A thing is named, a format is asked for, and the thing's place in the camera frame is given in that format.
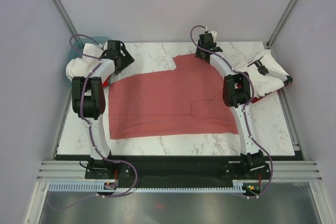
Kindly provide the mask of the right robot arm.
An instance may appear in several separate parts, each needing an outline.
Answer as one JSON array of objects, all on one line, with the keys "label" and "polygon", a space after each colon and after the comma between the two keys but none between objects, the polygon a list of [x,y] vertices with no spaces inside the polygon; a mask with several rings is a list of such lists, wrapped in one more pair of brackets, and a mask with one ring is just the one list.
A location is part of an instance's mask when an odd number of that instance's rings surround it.
[{"label": "right robot arm", "polygon": [[234,70],[224,58],[223,50],[215,42],[215,32],[205,31],[199,35],[196,57],[207,61],[223,77],[223,101],[234,116],[240,139],[240,153],[252,156],[260,150],[255,143],[255,134],[250,119],[249,104],[253,89],[247,73]]}]

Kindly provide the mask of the white printed t-shirt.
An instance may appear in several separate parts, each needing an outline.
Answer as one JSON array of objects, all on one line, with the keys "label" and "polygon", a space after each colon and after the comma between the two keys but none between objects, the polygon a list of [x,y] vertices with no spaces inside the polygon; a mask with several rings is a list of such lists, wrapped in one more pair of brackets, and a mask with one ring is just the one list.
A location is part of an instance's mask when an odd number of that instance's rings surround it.
[{"label": "white printed t-shirt", "polygon": [[250,62],[243,61],[234,69],[249,75],[254,87],[255,98],[258,99],[293,82],[293,78],[274,59],[270,49],[260,52]]}]

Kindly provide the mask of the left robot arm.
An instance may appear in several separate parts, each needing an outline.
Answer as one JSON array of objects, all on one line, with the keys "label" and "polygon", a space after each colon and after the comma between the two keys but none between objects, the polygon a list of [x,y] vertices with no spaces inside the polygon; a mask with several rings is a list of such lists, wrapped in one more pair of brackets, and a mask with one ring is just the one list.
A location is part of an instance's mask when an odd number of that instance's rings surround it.
[{"label": "left robot arm", "polygon": [[86,43],[80,57],[66,66],[66,76],[71,82],[72,110],[87,127],[90,157],[107,160],[111,155],[103,127],[106,109],[104,89],[115,82],[115,76],[134,63],[124,42],[108,40]]}]

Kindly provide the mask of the salmon pink t-shirt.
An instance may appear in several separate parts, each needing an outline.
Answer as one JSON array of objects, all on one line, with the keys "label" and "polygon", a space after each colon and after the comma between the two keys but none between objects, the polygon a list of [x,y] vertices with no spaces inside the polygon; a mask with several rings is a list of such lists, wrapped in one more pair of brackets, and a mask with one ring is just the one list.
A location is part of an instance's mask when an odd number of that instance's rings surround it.
[{"label": "salmon pink t-shirt", "polygon": [[174,62],[174,70],[137,74],[109,86],[111,139],[238,133],[222,98],[220,73],[193,54]]}]

